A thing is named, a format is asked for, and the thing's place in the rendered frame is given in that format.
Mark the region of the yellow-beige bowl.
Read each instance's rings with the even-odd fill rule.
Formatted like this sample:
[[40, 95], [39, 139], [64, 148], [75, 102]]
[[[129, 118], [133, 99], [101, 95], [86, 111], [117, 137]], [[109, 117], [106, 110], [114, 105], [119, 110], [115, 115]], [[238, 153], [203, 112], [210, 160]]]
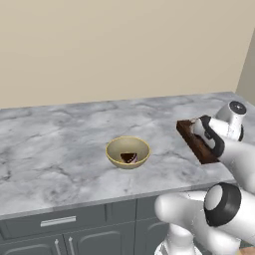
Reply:
[[[136, 152], [136, 163], [124, 163], [121, 154]], [[109, 161], [118, 168], [134, 169], [143, 165], [150, 156], [148, 143], [139, 137], [125, 135], [112, 139], [106, 146], [106, 156]]]

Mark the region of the narrow grey drawer front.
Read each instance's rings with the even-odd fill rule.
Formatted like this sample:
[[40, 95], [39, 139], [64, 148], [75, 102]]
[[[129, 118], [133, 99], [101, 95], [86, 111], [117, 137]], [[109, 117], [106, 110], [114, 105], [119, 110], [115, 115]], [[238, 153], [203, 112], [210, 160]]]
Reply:
[[143, 220], [155, 218], [154, 203], [156, 196], [139, 198], [136, 203], [136, 219]]
[[105, 206], [106, 221], [109, 224], [135, 221], [136, 202], [134, 200], [118, 201]]

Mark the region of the chocolate cake slice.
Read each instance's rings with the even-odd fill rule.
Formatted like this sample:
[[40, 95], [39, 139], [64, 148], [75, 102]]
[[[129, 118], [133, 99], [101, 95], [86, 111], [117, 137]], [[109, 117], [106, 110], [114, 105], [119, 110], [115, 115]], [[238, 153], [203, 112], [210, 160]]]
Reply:
[[125, 152], [121, 154], [121, 159], [124, 163], [136, 163], [137, 153], [136, 152]]

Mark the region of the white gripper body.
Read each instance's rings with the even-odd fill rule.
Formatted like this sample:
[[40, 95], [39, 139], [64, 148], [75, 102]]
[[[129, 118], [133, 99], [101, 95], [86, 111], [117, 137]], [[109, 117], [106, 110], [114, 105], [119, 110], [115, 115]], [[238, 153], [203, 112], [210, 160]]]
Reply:
[[207, 122], [208, 122], [208, 117], [198, 118], [193, 124], [193, 133], [201, 137], [205, 137], [206, 128], [203, 125], [207, 124]]

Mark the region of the grey cupboard door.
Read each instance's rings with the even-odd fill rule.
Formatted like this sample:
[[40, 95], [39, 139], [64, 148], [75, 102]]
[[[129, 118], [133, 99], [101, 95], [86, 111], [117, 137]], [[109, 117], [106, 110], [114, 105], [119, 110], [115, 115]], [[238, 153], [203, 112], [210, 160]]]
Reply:
[[0, 255], [58, 255], [55, 247], [56, 239], [59, 240], [61, 255], [67, 255], [61, 235], [0, 244]]
[[134, 227], [134, 222], [128, 222], [66, 233], [68, 255], [70, 236], [76, 255], [133, 255]]
[[157, 218], [138, 220], [135, 224], [134, 255], [154, 255], [167, 229], [168, 225]]

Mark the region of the wide grey drawer front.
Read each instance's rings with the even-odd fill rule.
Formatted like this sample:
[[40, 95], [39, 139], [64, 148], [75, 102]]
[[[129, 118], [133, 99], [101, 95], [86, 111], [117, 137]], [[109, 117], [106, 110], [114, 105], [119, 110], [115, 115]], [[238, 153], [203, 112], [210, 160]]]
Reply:
[[[40, 226], [41, 221], [69, 216], [76, 216], [77, 221], [50, 227]], [[94, 227], [103, 224], [105, 221], [105, 207], [103, 205], [7, 214], [0, 216], [0, 242], [20, 237], [64, 232], [80, 227]]]

